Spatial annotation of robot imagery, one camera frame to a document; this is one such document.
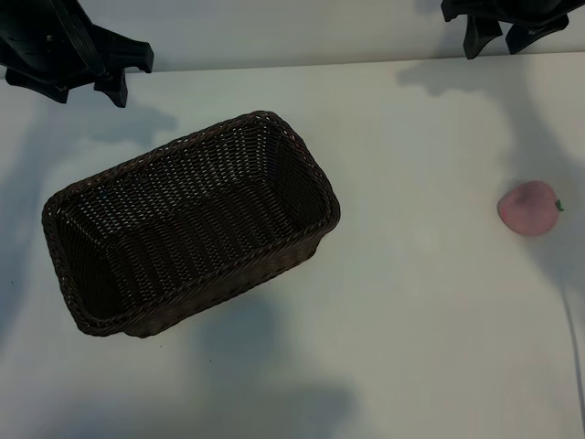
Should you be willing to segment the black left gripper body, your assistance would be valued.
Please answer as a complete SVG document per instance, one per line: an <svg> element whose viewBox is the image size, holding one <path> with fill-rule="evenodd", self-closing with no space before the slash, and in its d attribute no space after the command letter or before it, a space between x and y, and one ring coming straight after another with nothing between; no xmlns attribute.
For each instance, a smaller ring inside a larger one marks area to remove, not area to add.
<svg viewBox="0 0 585 439"><path fill-rule="evenodd" d="M99 78L93 23L77 1L3 1L1 65L59 88Z"/></svg>

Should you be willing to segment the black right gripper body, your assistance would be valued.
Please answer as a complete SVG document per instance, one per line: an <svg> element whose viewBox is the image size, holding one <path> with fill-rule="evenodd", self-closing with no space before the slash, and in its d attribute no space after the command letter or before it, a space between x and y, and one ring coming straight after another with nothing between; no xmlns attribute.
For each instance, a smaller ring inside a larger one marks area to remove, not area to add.
<svg viewBox="0 0 585 439"><path fill-rule="evenodd" d="M467 1L467 15L518 24L520 26L543 26L559 16L567 14L569 1Z"/></svg>

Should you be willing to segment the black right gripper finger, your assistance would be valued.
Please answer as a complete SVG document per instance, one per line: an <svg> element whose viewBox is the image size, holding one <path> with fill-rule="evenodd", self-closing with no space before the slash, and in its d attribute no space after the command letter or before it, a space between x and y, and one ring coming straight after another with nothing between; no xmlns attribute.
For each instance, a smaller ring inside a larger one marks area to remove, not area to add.
<svg viewBox="0 0 585 439"><path fill-rule="evenodd" d="M468 17L463 39L463 51L469 60L475 59L493 39L503 35L498 21L481 17Z"/></svg>
<svg viewBox="0 0 585 439"><path fill-rule="evenodd" d="M510 53L519 53L539 39L564 30L568 25L569 18L567 16L561 16L538 27L512 25L505 37L508 51Z"/></svg>

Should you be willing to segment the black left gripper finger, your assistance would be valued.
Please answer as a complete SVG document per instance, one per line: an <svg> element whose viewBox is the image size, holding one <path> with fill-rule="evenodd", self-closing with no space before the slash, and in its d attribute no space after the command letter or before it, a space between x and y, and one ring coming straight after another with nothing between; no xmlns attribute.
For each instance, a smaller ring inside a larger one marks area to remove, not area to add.
<svg viewBox="0 0 585 439"><path fill-rule="evenodd" d="M126 107L128 89L124 71L107 73L95 81L94 90L105 94L116 107Z"/></svg>
<svg viewBox="0 0 585 439"><path fill-rule="evenodd" d="M5 80L11 86L35 91L58 103L66 103L69 97L68 88L59 88L52 84L34 80L15 70L7 69Z"/></svg>

